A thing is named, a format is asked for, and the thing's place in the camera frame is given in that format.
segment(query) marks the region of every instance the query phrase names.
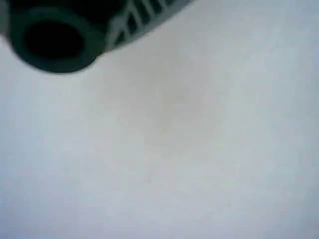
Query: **white background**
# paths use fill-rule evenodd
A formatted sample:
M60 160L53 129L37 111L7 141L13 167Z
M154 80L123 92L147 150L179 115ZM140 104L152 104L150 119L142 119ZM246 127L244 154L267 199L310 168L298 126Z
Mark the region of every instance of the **white background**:
M0 238L319 238L318 13L198 0L70 76L1 43Z

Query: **black hole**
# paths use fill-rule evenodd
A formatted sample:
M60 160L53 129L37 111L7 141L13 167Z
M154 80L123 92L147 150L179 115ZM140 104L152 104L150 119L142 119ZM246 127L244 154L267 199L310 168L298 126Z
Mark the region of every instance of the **black hole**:
M132 14L130 14L128 19L128 27L131 34L134 34L138 29L138 25Z
M57 21L42 21L25 33L25 44L33 53L48 60L77 57L84 49L84 39L73 27Z
M115 41L115 45L120 45L123 42L125 42L125 36L124 36L124 32L121 32L120 35L118 36L118 38Z
M141 20L143 24L147 24L149 23L149 21L151 20L151 17L145 7L145 5L141 2L141 0L135 0L135 7L137 9L137 11L140 14Z
M155 14L160 14L162 11L161 5L158 0L151 0L150 4L155 12Z

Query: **blurry object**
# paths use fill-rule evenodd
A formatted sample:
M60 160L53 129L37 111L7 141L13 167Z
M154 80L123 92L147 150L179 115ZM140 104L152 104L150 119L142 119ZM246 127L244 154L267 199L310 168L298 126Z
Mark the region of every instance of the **blurry object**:
M7 0L1 2L1 32L29 65L72 73L104 52L135 41L191 1Z

